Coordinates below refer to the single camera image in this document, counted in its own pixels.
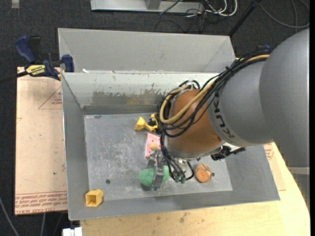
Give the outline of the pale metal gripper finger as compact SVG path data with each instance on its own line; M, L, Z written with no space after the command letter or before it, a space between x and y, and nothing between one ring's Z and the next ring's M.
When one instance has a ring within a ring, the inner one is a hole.
M162 184L162 180L164 177L164 159L161 159L158 163L157 163L157 190L160 189L161 184Z
M149 160L149 165L152 167L152 183L151 188L153 190L159 190L158 186L158 156L151 156Z

